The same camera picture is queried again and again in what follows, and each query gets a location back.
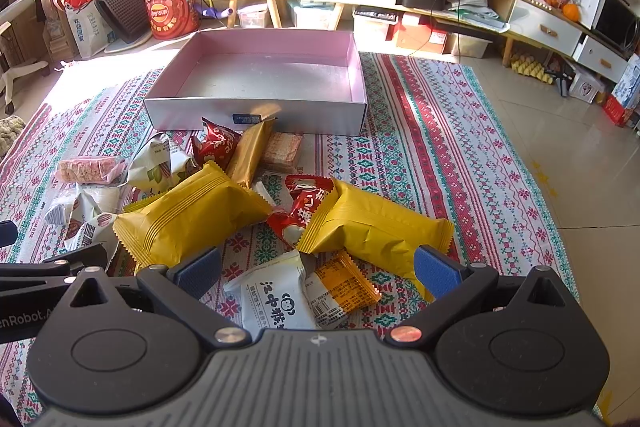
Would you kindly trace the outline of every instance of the yellow snack package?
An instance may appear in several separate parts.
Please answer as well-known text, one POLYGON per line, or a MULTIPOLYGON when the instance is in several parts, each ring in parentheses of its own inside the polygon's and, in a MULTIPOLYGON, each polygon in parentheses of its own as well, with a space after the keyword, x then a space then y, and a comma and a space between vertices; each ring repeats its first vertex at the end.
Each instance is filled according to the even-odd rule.
POLYGON ((140 267, 172 267, 265 220, 270 212, 269 203, 239 187, 210 161, 146 206, 120 214, 113 230, 140 267))
POLYGON ((241 187, 251 188, 255 169, 267 147, 275 121, 275 118, 262 120, 242 133, 229 165, 226 166, 226 173, 241 187))
POLYGON ((382 298, 344 250, 306 278, 305 292, 318 325, 331 330, 352 311, 382 298))
POLYGON ((414 253, 420 245, 449 250, 453 223, 431 219, 382 196, 332 179, 296 247, 304 253, 347 251, 363 261, 411 280, 428 301, 433 296, 416 279, 414 253))

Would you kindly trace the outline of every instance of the red bucket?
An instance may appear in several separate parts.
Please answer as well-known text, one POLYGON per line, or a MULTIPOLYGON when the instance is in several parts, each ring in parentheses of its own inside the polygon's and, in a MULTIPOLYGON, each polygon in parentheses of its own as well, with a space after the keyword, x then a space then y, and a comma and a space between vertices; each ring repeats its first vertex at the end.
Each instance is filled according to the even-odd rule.
POLYGON ((175 39, 198 29, 195 0, 145 0, 151 31, 156 39, 175 39))

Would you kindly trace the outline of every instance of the yellow wrapper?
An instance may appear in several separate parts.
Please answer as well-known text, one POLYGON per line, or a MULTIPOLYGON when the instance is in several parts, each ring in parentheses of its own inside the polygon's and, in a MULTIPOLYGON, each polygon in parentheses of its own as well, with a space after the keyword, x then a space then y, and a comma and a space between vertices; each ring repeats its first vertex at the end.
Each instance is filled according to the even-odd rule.
POLYGON ((425 299, 433 296, 416 279, 420 245, 449 250, 453 223, 431 219, 376 194, 333 179, 334 190, 309 220, 296 248, 305 253, 346 248, 354 257, 410 279, 425 299))
POLYGON ((270 212, 269 203, 258 194, 239 187, 208 162, 143 208, 120 214, 113 230, 140 267, 171 267, 263 221, 270 212))
POLYGON ((268 118, 252 125, 242 133, 234 155, 226 166, 226 173, 241 187, 251 188, 255 169, 258 168, 262 153, 267 147, 275 120, 275 118, 268 118))

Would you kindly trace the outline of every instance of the barcode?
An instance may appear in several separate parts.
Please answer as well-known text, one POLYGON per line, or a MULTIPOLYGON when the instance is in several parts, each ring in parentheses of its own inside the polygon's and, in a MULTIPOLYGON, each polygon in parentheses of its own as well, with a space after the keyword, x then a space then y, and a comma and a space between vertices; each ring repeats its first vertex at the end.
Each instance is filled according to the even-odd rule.
POLYGON ((314 310, 314 313, 316 315, 322 315, 323 313, 327 313, 329 312, 329 310, 331 310, 331 308, 329 308, 329 305, 326 303, 326 301, 318 301, 316 302, 316 304, 313 304, 311 306, 314 310))

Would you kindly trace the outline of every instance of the metal screw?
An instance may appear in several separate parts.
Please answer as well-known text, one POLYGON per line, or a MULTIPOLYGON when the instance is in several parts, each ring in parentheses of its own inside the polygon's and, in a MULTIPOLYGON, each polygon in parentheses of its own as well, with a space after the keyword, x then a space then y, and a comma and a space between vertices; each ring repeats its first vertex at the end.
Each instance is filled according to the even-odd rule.
POLYGON ((391 338, 396 342, 415 342, 419 341, 422 332, 414 326, 398 326, 391 330, 391 338))
POLYGON ((246 339, 246 331, 244 331, 242 328, 229 326, 226 328, 220 328, 218 331, 216 331, 214 338, 220 344, 237 344, 246 339))

